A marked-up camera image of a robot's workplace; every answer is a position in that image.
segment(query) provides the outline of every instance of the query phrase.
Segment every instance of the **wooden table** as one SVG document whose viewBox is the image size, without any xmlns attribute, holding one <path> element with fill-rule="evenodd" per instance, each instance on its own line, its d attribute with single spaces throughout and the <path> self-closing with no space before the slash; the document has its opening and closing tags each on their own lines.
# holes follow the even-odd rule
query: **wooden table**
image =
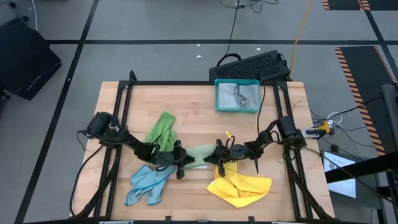
<svg viewBox="0 0 398 224">
<path fill-rule="evenodd" d="M 290 82 L 288 86 L 290 103 L 294 107 L 296 127 L 310 127 L 312 120 L 303 83 Z M 118 82 L 102 84 L 96 112 L 113 112 L 117 87 Z M 286 114 L 282 91 L 280 91 L 280 98 L 284 114 Z M 123 106 L 119 111 L 119 118 L 121 118 Z M 177 133 L 177 138 L 182 141 L 183 147 L 215 143 L 218 138 L 225 141 L 227 138 L 225 131 L 236 136 L 237 144 L 254 140 L 257 136 L 257 114 L 215 111 L 214 86 L 206 85 L 133 86 L 127 119 L 131 134 L 143 140 L 162 111 L 168 111 L 176 117 L 173 128 Z M 266 87 L 266 98 L 260 116 L 260 130 L 265 129 L 275 119 L 277 119 L 275 98 L 270 86 Z M 310 149 L 318 151 L 316 140 L 307 139 L 307 144 Z M 85 159 L 98 147 L 97 140 L 89 140 Z M 145 162 L 137 159 L 133 151 L 124 146 L 111 218 L 113 220 L 165 220 L 165 216 L 171 216 L 172 220 L 247 221 L 248 216 L 254 216 L 256 221 L 294 221 L 288 175 L 282 159 L 282 151 L 282 146 L 276 144 L 267 146 L 259 159 L 258 174 L 253 161 L 249 159 L 238 161 L 239 173 L 272 179 L 269 194 L 247 207 L 235 208 L 206 190 L 206 186 L 214 179 L 213 165 L 207 169 L 187 170 L 182 180 L 177 180 L 175 174 L 171 175 L 163 191 L 162 201 L 157 205 L 147 205 L 143 197 L 137 204 L 127 207 L 124 203 L 127 193 L 132 189 L 130 178 Z M 98 187 L 104 152 L 103 149 L 92 158 L 81 173 L 73 206 L 76 212 L 86 205 Z M 309 191 L 325 211 L 334 217 L 320 156 L 305 149 L 301 152 Z M 298 188 L 297 192 L 301 216 L 305 217 L 302 194 Z M 106 205 L 107 199 L 108 192 L 104 193 L 103 205 Z"/>
</svg>

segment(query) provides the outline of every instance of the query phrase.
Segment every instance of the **light green cloth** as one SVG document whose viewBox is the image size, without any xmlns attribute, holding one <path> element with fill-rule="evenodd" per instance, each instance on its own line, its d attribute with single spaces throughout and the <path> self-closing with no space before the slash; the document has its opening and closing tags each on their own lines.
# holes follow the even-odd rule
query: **light green cloth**
<svg viewBox="0 0 398 224">
<path fill-rule="evenodd" d="M 160 146 L 160 151 L 173 151 L 174 143 L 177 140 L 175 132 L 172 129 L 174 121 L 175 116 L 165 111 L 162 112 L 155 126 L 145 138 L 145 142 L 154 143 L 159 138 L 156 144 Z"/>
<path fill-rule="evenodd" d="M 210 156 L 216 149 L 217 144 L 207 144 L 202 146 L 194 146 L 187 148 L 187 154 L 195 158 L 195 162 L 191 162 L 184 166 L 184 169 L 194 169 L 197 166 L 210 164 L 203 159 Z"/>
</svg>

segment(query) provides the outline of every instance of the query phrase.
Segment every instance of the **yellow cable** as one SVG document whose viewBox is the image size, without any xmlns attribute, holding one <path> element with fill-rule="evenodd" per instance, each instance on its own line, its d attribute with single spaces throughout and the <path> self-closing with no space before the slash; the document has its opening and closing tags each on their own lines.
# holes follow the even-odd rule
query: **yellow cable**
<svg viewBox="0 0 398 224">
<path fill-rule="evenodd" d="M 310 1 L 308 2 L 307 10 L 305 10 L 304 18 L 303 18 L 303 21 L 301 22 L 301 25 L 300 25 L 300 30 L 298 31 L 298 34 L 297 34 L 297 37 L 296 37 L 296 41 L 294 42 L 293 55 L 292 55 L 292 62 L 290 63 L 290 74 L 289 74 L 289 78 L 291 78 L 292 72 L 293 72 L 294 59 L 295 59 L 295 57 L 296 57 L 297 42 L 300 40 L 300 36 L 301 36 L 301 33 L 303 32 L 305 20 L 307 19 L 307 16 L 308 16 L 308 14 L 310 13 L 311 5 L 312 5 L 312 0 L 310 0 Z"/>
</svg>

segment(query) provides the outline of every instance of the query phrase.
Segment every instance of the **teal container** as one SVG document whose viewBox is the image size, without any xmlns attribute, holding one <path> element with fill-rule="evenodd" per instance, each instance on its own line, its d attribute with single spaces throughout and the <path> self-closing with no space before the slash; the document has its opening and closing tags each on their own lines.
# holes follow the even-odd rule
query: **teal container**
<svg viewBox="0 0 398 224">
<path fill-rule="evenodd" d="M 261 90 L 260 90 L 260 81 L 259 80 L 238 80 L 238 79 L 229 79 L 229 78 L 217 78 L 214 81 L 215 89 L 216 89 L 216 98 L 215 98 L 215 107 L 216 110 L 219 112 L 243 112 L 243 113 L 255 113 L 259 111 L 260 107 L 258 108 L 219 108 L 218 107 L 218 84 L 220 83 L 235 83 L 237 85 L 254 85 L 256 84 L 259 87 L 259 102 L 260 105 L 260 98 L 261 98 Z"/>
</svg>

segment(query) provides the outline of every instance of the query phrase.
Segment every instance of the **blue cloth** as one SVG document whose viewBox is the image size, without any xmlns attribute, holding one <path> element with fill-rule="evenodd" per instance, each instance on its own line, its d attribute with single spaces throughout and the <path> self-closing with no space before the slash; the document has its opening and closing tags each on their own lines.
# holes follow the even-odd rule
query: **blue cloth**
<svg viewBox="0 0 398 224">
<path fill-rule="evenodd" d="M 144 165 L 132 177 L 132 190 L 127 194 L 126 205 L 134 205 L 146 194 L 147 204 L 155 205 L 162 201 L 162 191 L 167 178 L 174 172 L 174 166 L 163 171 L 152 170 Z"/>
</svg>

